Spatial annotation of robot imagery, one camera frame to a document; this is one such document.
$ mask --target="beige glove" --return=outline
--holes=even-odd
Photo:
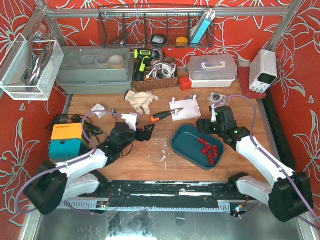
[[[149,92],[134,92],[129,90],[125,95],[125,100],[130,102],[130,105],[134,108],[134,110],[139,114],[147,114],[151,113],[149,105],[153,102],[153,100],[159,100],[156,95],[153,95]]]

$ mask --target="workbench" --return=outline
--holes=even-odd
[[[232,83],[231,87],[193,88],[187,91],[181,91],[179,87],[156,89],[152,93],[158,96],[159,100],[154,100],[150,105],[151,115],[170,110],[169,102],[172,101],[172,97],[175,97],[175,100],[179,101],[184,100],[186,96],[192,93],[196,93],[199,96],[198,104],[200,106],[201,118],[211,119],[211,112],[209,111],[210,103],[207,99],[210,92],[225,95],[242,95],[238,79]],[[124,94],[75,94],[68,113],[86,115],[96,104],[103,105],[107,111],[115,109],[119,114],[135,112],[124,97]],[[270,151],[269,141],[257,101],[253,100],[253,102],[257,109],[257,120],[253,133],[261,145]],[[230,107],[233,110],[237,125],[250,129],[254,117],[254,111],[250,103],[244,98],[234,97],[230,100]],[[151,124],[151,115],[142,114],[138,128],[143,129],[145,125]],[[115,117],[111,114],[106,114],[102,119],[98,119],[96,115],[92,114],[89,118],[95,126],[100,127],[106,133],[111,132],[116,122]],[[172,117],[167,117],[156,122],[150,141],[133,142],[133,150],[128,156],[121,157],[110,166],[102,168],[100,172],[108,180],[209,182],[227,181],[228,177],[234,174],[246,172],[257,180],[265,181],[260,172],[247,159],[227,145],[225,145],[225,152],[218,166],[211,170],[203,170],[175,154],[171,147],[172,137],[180,126],[184,124],[194,125],[196,121],[197,119],[173,121]],[[105,135],[99,136],[101,142],[105,138]],[[130,148],[130,146],[126,148],[123,154],[125,155]]]

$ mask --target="white wire basket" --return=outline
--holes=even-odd
[[[18,41],[17,39],[19,39],[19,37],[22,37],[24,41]],[[14,40],[11,48],[13,45],[17,45],[19,46],[19,50],[9,66],[8,71],[0,81],[0,88],[13,100],[48,101],[61,63],[64,59],[64,53],[56,40],[34,41],[34,45],[38,46],[38,48],[34,48],[35,51],[41,51],[47,44],[52,44],[53,52],[47,66],[42,71],[37,84],[26,85],[22,78],[28,67],[28,43],[29,42],[22,34],[19,34]],[[2,66],[3,61],[7,58],[10,49],[6,52],[0,66]]]

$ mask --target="cordless drill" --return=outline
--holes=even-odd
[[[144,80],[146,66],[151,66],[152,60],[158,59],[160,54],[158,51],[152,49],[139,48],[133,51],[133,56],[135,59],[140,60],[138,66],[135,68],[134,80],[136,82],[141,82]]]

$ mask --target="wicker basket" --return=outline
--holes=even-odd
[[[174,57],[169,57],[166,60],[167,63],[176,62]],[[178,68],[175,70],[176,76],[178,76]],[[145,80],[145,81],[133,81],[135,89],[138,92],[145,92],[154,89],[167,89],[167,88],[174,88],[178,87],[179,79],[178,77],[171,77],[171,78],[161,78],[161,79],[153,79],[153,80]]]

